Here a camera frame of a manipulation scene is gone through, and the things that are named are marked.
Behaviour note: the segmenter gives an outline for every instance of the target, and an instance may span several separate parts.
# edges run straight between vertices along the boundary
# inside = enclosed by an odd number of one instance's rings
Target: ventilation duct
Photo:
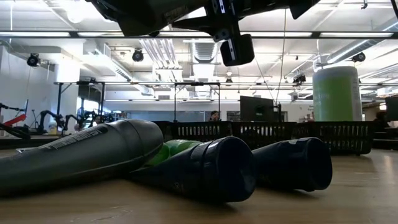
[[[389,25],[384,25],[381,29],[385,32],[397,32],[398,31],[398,22],[394,18],[393,22],[387,23]],[[354,55],[357,55],[364,50],[367,50],[376,44],[380,44],[384,40],[357,40],[354,41],[347,46],[343,47],[342,49],[338,50],[337,52],[331,54],[328,57],[328,63],[338,63],[342,60],[346,60]]]
[[[375,30],[382,30],[386,32],[397,32],[398,31],[398,22],[396,18],[393,18],[386,22],[385,24],[381,25]],[[356,40],[340,50],[337,50],[335,53],[332,53],[327,58],[327,63],[337,63],[347,58],[353,57],[358,53],[363,52],[364,50],[375,46],[376,44],[381,43],[383,40]],[[289,75],[299,75],[302,71],[305,71],[313,65],[309,60],[317,59],[317,55],[308,59],[307,62],[302,63],[297,68],[293,69]]]
[[[192,43],[192,70],[196,80],[208,82],[213,77],[217,53],[218,44]],[[210,86],[196,86],[195,94],[199,98],[210,97]]]
[[[398,70],[398,63],[395,63],[393,65],[387,66],[386,68],[382,68],[382,69],[374,71],[374,72],[369,72],[367,74],[360,75],[359,78],[366,80],[366,79],[373,78],[376,76],[385,75],[385,74],[394,72],[396,70]]]
[[[117,61],[112,60],[114,63],[114,67],[113,67],[113,72],[124,77],[128,82],[139,82],[140,80],[134,78],[131,76],[131,74],[129,72],[127,72],[127,70],[125,68],[123,68],[123,66],[121,64],[119,64]],[[153,88],[148,88],[144,85],[133,85],[134,88],[136,88],[137,90],[139,90],[141,92],[142,95],[144,96],[154,96],[155,95],[155,91]]]

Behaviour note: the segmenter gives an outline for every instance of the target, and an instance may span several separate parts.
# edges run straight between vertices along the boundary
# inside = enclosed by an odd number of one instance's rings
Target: fluorescent light
[[[129,82],[105,82],[106,85],[131,85]]]
[[[389,29],[393,28],[394,26],[398,25],[398,22],[394,23],[393,25],[385,28],[383,31],[388,31]]]
[[[220,83],[220,85],[257,85],[257,83]]]
[[[392,32],[322,32],[320,37],[391,37]]]
[[[253,38],[261,37],[310,37],[311,32],[241,32],[242,35],[250,34]],[[181,31],[161,31],[159,37],[210,37],[205,32],[181,32]]]
[[[114,101],[114,102],[122,102],[122,101],[129,101],[129,100],[105,100],[105,101],[110,101],[110,102],[112,102],[112,101]]]
[[[189,19],[196,18],[196,17],[203,17],[206,16],[206,10],[204,7],[201,7],[187,15]]]
[[[134,84],[140,84],[140,85],[174,85],[172,82],[137,82]]]
[[[124,37],[122,32],[78,32],[80,37]]]
[[[205,32],[161,31],[159,37],[211,37]]]
[[[70,37],[68,32],[0,32],[0,37]]]
[[[192,39],[192,40],[182,40],[182,42],[184,44],[195,44],[195,43],[214,44],[215,43],[213,39],[200,39],[200,40]]]
[[[311,32],[241,32],[252,37],[310,37]]]

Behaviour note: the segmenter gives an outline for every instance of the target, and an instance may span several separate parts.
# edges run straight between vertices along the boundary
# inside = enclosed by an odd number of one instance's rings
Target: wooden table
[[[333,165],[332,185],[324,191],[258,188],[245,202],[211,206],[113,180],[0,199],[0,223],[398,223],[398,152],[333,157]]]

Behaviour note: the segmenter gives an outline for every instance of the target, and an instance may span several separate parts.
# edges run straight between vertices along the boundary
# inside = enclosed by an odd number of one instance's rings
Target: camera
[[[142,49],[135,49],[132,60],[135,62],[141,62],[144,59],[144,54],[142,53]]]
[[[39,54],[38,53],[31,53],[30,57],[27,59],[26,63],[30,67],[37,68],[42,63],[42,60],[39,58]]]
[[[304,74],[296,75],[293,77],[293,83],[304,83],[307,79],[305,78]]]
[[[365,59],[366,59],[365,54],[363,52],[361,52],[361,53],[355,55],[351,60],[353,62],[363,62],[363,61],[365,61]]]

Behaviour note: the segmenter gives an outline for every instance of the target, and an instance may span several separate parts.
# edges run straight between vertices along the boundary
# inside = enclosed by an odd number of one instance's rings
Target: white wall
[[[0,47],[0,103],[23,108],[29,99],[25,124],[30,125],[34,121],[32,110],[37,115],[51,109],[54,81],[53,72],[42,67],[31,68],[26,60],[9,54],[4,47]],[[2,110],[1,114],[8,121],[15,117],[16,112]]]
[[[287,111],[289,121],[297,122],[299,118],[311,113],[311,104],[289,103],[282,104],[282,111]],[[109,110],[121,111],[173,111],[174,102],[172,101],[106,101],[105,107]],[[179,103],[177,111],[213,111],[218,110],[218,102],[209,103]],[[227,111],[239,111],[239,102],[221,102],[220,118],[226,121]]]

